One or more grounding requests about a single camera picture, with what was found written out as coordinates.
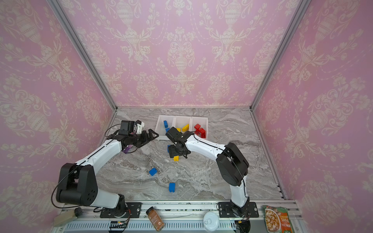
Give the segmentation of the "white three-compartment bin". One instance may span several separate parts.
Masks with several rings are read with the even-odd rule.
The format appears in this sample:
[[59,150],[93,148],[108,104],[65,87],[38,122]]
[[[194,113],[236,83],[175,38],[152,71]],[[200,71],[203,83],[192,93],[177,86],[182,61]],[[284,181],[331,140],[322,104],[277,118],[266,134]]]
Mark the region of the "white three-compartment bin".
[[189,131],[195,131],[196,125],[199,125],[205,130],[206,138],[208,137],[208,118],[201,116],[173,116],[173,115],[159,115],[155,132],[159,134],[157,140],[168,140],[166,137],[166,129],[175,127],[182,130],[186,126],[189,127]]

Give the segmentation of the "blue lego bottom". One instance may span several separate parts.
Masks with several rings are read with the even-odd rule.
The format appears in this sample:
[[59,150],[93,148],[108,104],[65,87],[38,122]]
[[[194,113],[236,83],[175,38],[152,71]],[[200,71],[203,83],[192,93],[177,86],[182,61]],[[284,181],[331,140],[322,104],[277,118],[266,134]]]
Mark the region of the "blue lego bottom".
[[174,193],[175,192],[175,183],[169,183],[169,192]]

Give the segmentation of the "yellow long lego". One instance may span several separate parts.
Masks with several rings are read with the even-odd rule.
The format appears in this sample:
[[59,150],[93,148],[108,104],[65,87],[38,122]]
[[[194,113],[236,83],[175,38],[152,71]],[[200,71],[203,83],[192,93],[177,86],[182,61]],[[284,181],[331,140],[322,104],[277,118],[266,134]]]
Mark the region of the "yellow long lego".
[[189,125],[188,124],[185,125],[181,130],[182,130],[182,132],[188,131],[189,130]]

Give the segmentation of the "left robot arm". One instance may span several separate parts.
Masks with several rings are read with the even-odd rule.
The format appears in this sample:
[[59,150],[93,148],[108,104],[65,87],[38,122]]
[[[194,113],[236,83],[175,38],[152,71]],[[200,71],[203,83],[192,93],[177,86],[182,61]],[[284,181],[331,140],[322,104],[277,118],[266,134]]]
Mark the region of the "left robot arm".
[[75,163],[66,163],[52,192],[51,202],[63,203],[64,208],[90,206],[122,217],[130,213],[125,197],[100,190],[96,174],[113,157],[128,147],[139,149],[159,137],[154,130],[144,130],[144,122],[123,120],[120,128],[108,135],[102,145]]

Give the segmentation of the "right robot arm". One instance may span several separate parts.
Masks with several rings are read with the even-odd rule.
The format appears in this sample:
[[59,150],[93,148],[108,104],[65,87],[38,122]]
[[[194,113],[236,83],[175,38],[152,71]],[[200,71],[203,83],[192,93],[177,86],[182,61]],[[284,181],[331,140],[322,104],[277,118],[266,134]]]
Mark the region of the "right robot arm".
[[179,132],[175,127],[166,132],[166,137],[173,143],[168,147],[171,158],[187,158],[192,152],[199,153],[214,160],[222,178],[230,185],[232,211],[237,217],[248,215],[250,198],[247,193],[246,179],[249,163],[236,144],[213,143],[196,135],[195,132]]

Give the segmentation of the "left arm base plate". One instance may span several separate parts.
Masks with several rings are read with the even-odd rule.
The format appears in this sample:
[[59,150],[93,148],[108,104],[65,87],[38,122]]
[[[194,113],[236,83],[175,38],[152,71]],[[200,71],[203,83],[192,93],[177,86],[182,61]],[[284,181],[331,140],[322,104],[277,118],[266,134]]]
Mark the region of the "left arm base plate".
[[139,218],[141,207],[141,202],[129,202],[121,209],[104,208],[100,213],[100,218]]

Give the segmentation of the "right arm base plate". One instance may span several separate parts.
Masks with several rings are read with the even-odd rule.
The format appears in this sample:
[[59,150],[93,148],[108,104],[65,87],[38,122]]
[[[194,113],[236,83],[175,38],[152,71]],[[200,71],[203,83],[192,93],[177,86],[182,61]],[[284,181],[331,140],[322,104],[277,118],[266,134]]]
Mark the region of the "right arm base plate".
[[238,207],[232,202],[219,202],[217,204],[221,218],[258,218],[259,212],[255,202],[247,202],[243,207]]

